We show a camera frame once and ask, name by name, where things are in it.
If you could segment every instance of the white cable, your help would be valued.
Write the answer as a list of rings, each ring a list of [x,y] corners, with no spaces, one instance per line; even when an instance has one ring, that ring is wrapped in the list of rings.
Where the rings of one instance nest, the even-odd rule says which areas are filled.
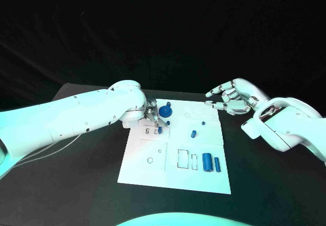
[[[50,144],[46,148],[43,148],[38,152],[33,153],[31,155],[25,156],[24,158],[21,158],[18,160],[18,162],[21,162],[23,160],[28,159],[30,157],[33,157],[34,155],[37,155],[38,153],[41,153],[47,148],[50,148],[57,142],[54,142],[53,144]]]
[[[53,153],[50,153],[50,154],[47,154],[47,155],[44,155],[44,156],[41,156],[41,157],[38,157],[38,158],[36,158],[36,159],[31,159],[30,161],[25,161],[25,162],[23,162],[23,163],[20,163],[20,164],[17,164],[14,167],[17,167],[17,166],[21,166],[23,164],[25,164],[27,162],[31,162],[31,161],[34,161],[34,160],[38,160],[38,159],[43,159],[44,157],[49,157],[51,154],[54,154],[54,153],[57,153],[62,149],[64,149],[72,143],[73,143],[73,141],[77,139],[77,137],[57,150],[57,151],[54,151]]]

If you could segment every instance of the black table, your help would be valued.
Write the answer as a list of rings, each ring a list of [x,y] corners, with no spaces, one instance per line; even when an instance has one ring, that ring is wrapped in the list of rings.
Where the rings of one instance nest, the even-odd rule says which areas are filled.
[[[105,88],[64,84],[53,100]],[[207,100],[203,94],[144,93],[161,99]],[[80,135],[57,154],[10,171],[0,180],[0,224],[109,226],[148,214],[190,212],[255,226],[326,225],[324,164],[301,145],[281,153],[262,138],[251,140],[240,130],[251,116],[219,111],[232,195],[118,184],[128,138],[118,121]]]

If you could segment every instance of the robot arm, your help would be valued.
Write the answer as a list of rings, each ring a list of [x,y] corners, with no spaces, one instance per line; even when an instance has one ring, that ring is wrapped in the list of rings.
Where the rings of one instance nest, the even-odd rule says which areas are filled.
[[[294,98],[269,99],[259,88],[239,78],[213,88],[206,97],[220,92],[225,102],[206,101],[204,105],[225,110],[230,115],[243,114],[252,108],[253,117],[240,125],[252,139],[261,136],[281,152],[302,144],[326,162],[326,119],[304,102]]]
[[[147,118],[167,126],[155,102],[147,103],[139,84],[119,81],[108,89],[0,113],[0,177],[40,147],[122,121],[124,128]]]

